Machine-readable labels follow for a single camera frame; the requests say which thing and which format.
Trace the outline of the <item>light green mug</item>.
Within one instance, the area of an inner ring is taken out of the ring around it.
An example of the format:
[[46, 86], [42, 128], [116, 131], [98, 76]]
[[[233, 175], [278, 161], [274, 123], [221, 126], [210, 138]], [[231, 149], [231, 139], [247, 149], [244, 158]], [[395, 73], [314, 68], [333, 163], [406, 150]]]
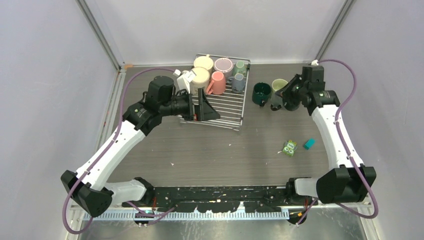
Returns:
[[271, 89], [272, 89], [272, 92], [273, 92], [273, 93], [277, 92], [278, 90], [280, 90], [280, 89], [284, 88], [284, 87], [285, 87], [288, 83], [289, 83], [289, 82], [288, 82], [287, 80], [282, 79], [282, 78], [275, 79], [275, 80], [271, 83]]

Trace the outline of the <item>dark teal mug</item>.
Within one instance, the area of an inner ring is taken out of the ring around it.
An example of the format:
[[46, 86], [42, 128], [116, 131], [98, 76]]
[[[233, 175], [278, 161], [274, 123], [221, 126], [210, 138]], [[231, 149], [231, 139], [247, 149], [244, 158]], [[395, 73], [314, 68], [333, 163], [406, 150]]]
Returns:
[[258, 82], [253, 86], [251, 99], [254, 104], [263, 108], [270, 99], [272, 88], [268, 83]]

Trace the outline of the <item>dark grey mug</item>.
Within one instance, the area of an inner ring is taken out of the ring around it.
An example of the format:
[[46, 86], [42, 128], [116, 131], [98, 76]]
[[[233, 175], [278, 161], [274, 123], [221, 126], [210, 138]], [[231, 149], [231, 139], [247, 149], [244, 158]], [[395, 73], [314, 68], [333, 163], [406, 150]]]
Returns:
[[283, 98], [273, 93], [270, 98], [270, 109], [272, 111], [278, 111], [284, 106]]

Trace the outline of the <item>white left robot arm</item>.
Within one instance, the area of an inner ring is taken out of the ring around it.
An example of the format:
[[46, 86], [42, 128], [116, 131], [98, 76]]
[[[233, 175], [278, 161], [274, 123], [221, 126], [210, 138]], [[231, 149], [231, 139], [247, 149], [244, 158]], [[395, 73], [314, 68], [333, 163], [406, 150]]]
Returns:
[[128, 107], [110, 138], [77, 171], [66, 170], [61, 181], [70, 198], [91, 217], [103, 214], [110, 206], [136, 202], [148, 207], [154, 202], [154, 187], [141, 177], [130, 181], [108, 183], [112, 172], [148, 134], [168, 116], [181, 116], [186, 121], [220, 119], [203, 89], [197, 103], [185, 89], [176, 90], [174, 80], [156, 76], [148, 85], [143, 100]]

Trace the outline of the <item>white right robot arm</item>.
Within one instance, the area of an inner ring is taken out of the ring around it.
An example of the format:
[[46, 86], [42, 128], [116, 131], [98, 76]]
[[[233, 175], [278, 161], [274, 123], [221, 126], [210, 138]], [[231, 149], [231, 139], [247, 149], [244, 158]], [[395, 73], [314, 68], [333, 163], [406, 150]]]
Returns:
[[359, 203], [368, 194], [366, 184], [371, 186], [377, 177], [375, 169], [365, 166], [355, 151], [342, 119], [338, 96], [335, 91], [326, 90], [325, 85], [324, 67], [308, 65], [275, 93], [286, 110], [295, 111], [299, 106], [307, 109], [328, 157], [329, 171], [323, 176], [289, 179], [285, 198], [291, 205], [299, 205], [306, 196], [323, 204]]

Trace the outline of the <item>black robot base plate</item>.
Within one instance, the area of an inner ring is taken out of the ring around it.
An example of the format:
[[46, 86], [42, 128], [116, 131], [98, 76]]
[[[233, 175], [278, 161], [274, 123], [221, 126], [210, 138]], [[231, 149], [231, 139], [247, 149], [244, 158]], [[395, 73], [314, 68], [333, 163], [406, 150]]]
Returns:
[[132, 201], [139, 208], [154, 208], [177, 213], [233, 213], [243, 206], [248, 213], [277, 212], [281, 207], [304, 209], [313, 201], [285, 186], [172, 186], [154, 187], [141, 200]]

